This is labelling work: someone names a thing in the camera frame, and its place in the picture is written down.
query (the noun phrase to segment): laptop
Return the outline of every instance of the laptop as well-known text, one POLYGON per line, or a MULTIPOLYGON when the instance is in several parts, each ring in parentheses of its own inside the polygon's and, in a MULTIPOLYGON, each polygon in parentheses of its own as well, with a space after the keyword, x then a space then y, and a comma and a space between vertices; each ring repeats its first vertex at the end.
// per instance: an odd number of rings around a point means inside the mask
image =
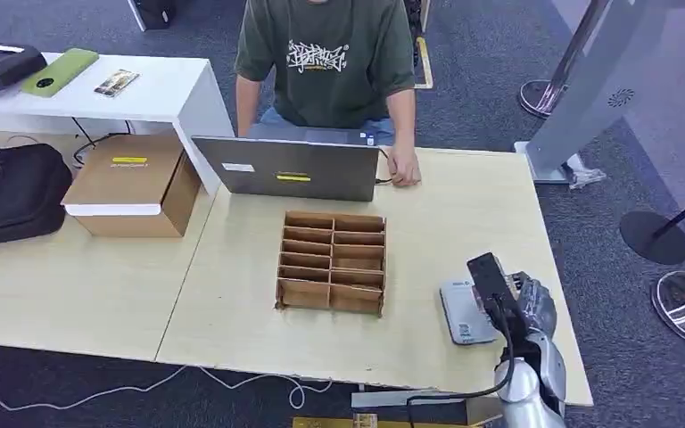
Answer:
POLYGON ((231 193, 370 202, 379 148, 358 130, 256 125, 247 138, 194 136, 231 193))

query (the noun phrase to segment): cardboard compartment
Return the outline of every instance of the cardboard compartment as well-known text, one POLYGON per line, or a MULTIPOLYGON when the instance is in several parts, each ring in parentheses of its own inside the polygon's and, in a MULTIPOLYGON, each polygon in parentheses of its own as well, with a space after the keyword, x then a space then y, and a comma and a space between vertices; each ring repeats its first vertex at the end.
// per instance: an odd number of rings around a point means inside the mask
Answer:
POLYGON ((332 284, 363 285, 365 287, 384 288, 384 272, 363 270, 333 270, 332 284))
POLYGON ((284 239, 282 241, 282 251, 297 252, 300 254, 317 254, 320 256, 330 256, 332 255, 332 245, 329 245, 327 243, 307 243, 304 241, 284 239))
POLYGON ((340 216, 334 220, 336 232, 383 232, 384 219, 369 216, 340 216))
POLYGON ((333 268, 382 270, 384 247, 370 245, 340 245, 332 247, 333 268))
POLYGON ((312 227, 332 230, 333 218, 321 218, 302 211, 288 211, 285 215, 285 226, 312 227))
POLYGON ((382 316, 387 243, 384 218, 285 213, 276 307, 382 316))
POLYGON ((302 308, 328 309, 329 284, 311 281, 294 281, 280 279, 278 281, 277 304, 282 301, 284 306, 298 306, 302 308))
POLYGON ((338 310, 378 313, 381 299, 380 290, 332 284, 329 306, 338 310))
POLYGON ((279 264, 283 266, 329 269, 329 261, 329 256, 298 254, 294 252, 283 252, 279 255, 279 264))
POLYGON ((329 281, 329 270, 311 267, 280 266, 277 271, 280 279, 301 279, 306 281, 329 281))
POLYGON ((384 246, 384 234, 381 232, 378 234, 368 232, 334 232, 333 243, 384 246))
POLYGON ((331 230, 313 229, 310 227, 285 226, 285 232, 282 237, 307 243, 332 243, 331 230))

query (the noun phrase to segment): person's hand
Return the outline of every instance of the person's hand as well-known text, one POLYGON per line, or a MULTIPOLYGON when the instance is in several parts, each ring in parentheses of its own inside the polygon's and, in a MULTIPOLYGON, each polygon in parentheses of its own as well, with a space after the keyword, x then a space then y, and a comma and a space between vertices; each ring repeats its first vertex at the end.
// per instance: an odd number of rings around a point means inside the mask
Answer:
POLYGON ((413 144, 398 144, 390 149, 387 157, 392 183, 397 186, 416 185, 421 181, 418 158, 413 144))

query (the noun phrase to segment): person's arm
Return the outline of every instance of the person's arm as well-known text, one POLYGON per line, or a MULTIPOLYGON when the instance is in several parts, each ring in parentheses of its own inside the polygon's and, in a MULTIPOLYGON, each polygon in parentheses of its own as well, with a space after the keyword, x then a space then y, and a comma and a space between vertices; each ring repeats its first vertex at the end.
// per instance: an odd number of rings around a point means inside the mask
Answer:
POLYGON ((235 59, 237 136, 246 136, 256 120, 261 82, 267 78, 274 65, 267 7, 267 0, 245 2, 235 59))
POLYGON ((415 185, 421 181, 416 156, 416 96, 405 89, 387 97, 387 110, 395 126, 395 145, 390 150, 389 166, 395 185, 415 185))
POLYGON ((416 156, 416 77, 413 65, 413 39, 402 0, 392 0, 383 16, 373 71, 377 90, 387 101, 395 127, 395 142, 389 165, 395 185, 421 181, 416 156))
POLYGON ((256 107, 259 105, 261 82, 248 80, 237 75, 235 95, 237 100, 237 136, 247 136, 256 120, 256 107))

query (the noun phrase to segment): yellow sticker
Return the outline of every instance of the yellow sticker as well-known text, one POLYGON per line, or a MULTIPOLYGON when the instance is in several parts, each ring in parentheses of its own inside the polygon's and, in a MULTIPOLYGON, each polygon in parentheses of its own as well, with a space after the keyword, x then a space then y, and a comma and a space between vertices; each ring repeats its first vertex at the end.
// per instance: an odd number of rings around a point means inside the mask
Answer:
POLYGON ((276 176, 277 180, 282 180, 282 181, 311 181, 311 177, 305 176, 276 176))
POLYGON ((144 163, 148 161, 148 158, 127 158, 127 157, 119 157, 119 158, 111 158, 112 162, 119 162, 119 163, 144 163))

